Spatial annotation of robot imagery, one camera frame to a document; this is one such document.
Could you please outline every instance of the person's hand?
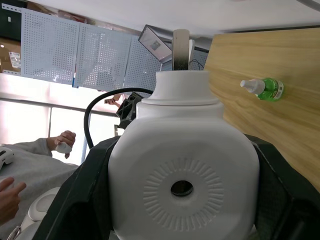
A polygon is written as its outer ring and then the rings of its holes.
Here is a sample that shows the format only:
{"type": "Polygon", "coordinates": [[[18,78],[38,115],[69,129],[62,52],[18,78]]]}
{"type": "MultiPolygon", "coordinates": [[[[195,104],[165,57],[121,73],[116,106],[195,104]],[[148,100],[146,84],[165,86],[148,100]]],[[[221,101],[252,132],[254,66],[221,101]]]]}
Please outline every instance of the person's hand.
{"type": "MultiPolygon", "coordinates": [[[[63,133],[60,134],[60,136],[57,136],[54,140],[54,144],[56,146],[60,145],[61,143],[66,143],[68,144],[71,148],[76,142],[76,134],[72,131],[64,131],[63,133]]],[[[66,153],[64,157],[67,159],[69,158],[70,153],[66,153]]]]}
{"type": "Polygon", "coordinates": [[[119,101],[120,97],[121,97],[121,93],[116,94],[113,96],[113,98],[104,100],[104,103],[109,104],[109,105],[116,105],[116,106],[120,107],[120,104],[117,103],[117,101],[119,101]]]}
{"type": "Polygon", "coordinates": [[[24,182],[20,182],[14,188],[5,190],[14,181],[13,177],[8,177],[0,182],[0,226],[16,216],[21,200],[19,193],[27,186],[24,182]]]}
{"type": "MultiPolygon", "coordinates": [[[[46,144],[50,151],[54,151],[56,150],[56,147],[61,143],[66,143],[72,148],[73,145],[75,144],[75,141],[76,141],[76,134],[74,132],[67,130],[61,133],[59,136],[48,137],[46,139],[46,144]]],[[[64,155],[66,159],[69,158],[69,156],[70,156],[70,153],[67,153],[64,155]]]]}

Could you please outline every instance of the white ceiling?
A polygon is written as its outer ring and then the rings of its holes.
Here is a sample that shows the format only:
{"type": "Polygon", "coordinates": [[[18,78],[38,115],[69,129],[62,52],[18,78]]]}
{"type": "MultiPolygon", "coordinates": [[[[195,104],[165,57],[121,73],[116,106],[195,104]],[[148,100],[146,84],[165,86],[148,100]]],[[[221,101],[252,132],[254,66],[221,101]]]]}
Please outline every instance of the white ceiling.
{"type": "Polygon", "coordinates": [[[32,2],[141,31],[145,24],[218,32],[320,25],[320,12],[296,0],[32,0],[32,2]]]}

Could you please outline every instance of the black cable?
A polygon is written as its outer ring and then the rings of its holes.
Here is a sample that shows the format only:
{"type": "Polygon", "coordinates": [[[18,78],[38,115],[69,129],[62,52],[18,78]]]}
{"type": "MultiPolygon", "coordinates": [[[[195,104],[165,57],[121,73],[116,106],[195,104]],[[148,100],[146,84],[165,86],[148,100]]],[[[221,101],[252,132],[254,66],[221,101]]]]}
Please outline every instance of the black cable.
{"type": "Polygon", "coordinates": [[[205,69],[205,67],[197,60],[197,59],[192,59],[190,62],[189,62],[189,65],[192,63],[192,62],[195,62],[198,64],[198,67],[199,67],[199,70],[201,70],[200,66],[205,69]]]}
{"type": "Polygon", "coordinates": [[[94,143],[92,142],[92,138],[91,138],[90,131],[89,131],[89,115],[90,115],[92,108],[102,99],[105,99],[105,98],[110,97],[112,95],[123,94],[123,93],[128,93],[128,92],[133,92],[133,91],[134,92],[142,92],[142,93],[146,93],[146,94],[153,94],[154,93],[153,91],[145,89],[145,88],[128,87],[128,88],[122,88],[122,89],[117,89],[117,90],[106,92],[106,93],[96,97],[92,102],[90,102],[90,104],[88,105],[88,107],[86,108],[86,110],[84,112],[84,118],[83,118],[84,135],[86,138],[86,142],[88,143],[89,149],[91,149],[94,146],[94,143]]]}

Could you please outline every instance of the person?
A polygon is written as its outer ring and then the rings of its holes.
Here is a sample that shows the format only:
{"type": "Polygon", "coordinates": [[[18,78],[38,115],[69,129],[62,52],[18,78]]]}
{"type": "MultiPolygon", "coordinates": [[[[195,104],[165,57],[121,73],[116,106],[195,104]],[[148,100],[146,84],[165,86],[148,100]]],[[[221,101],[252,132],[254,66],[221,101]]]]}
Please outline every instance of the person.
{"type": "Polygon", "coordinates": [[[33,142],[7,144],[14,152],[13,161],[0,170],[0,239],[5,240],[20,226],[34,200],[50,189],[60,187],[78,166],[52,158],[52,151],[65,142],[70,147],[76,134],[64,131],[56,137],[33,142]]]}
{"type": "Polygon", "coordinates": [[[109,105],[116,105],[118,108],[121,106],[121,104],[119,104],[117,101],[119,101],[119,99],[121,98],[122,94],[118,93],[115,94],[112,98],[106,99],[104,100],[105,104],[109,104],[109,105]]]}

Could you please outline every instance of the wooden table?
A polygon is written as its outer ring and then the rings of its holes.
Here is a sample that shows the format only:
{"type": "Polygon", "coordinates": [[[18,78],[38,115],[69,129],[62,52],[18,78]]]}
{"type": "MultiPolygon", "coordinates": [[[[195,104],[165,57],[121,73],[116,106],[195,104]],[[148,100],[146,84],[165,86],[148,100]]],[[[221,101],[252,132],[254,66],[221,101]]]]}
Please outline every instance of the wooden table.
{"type": "Polygon", "coordinates": [[[205,70],[225,120],[272,143],[320,191],[320,28],[216,35],[205,70]],[[266,77],[284,83],[280,101],[240,87],[266,77]]]}

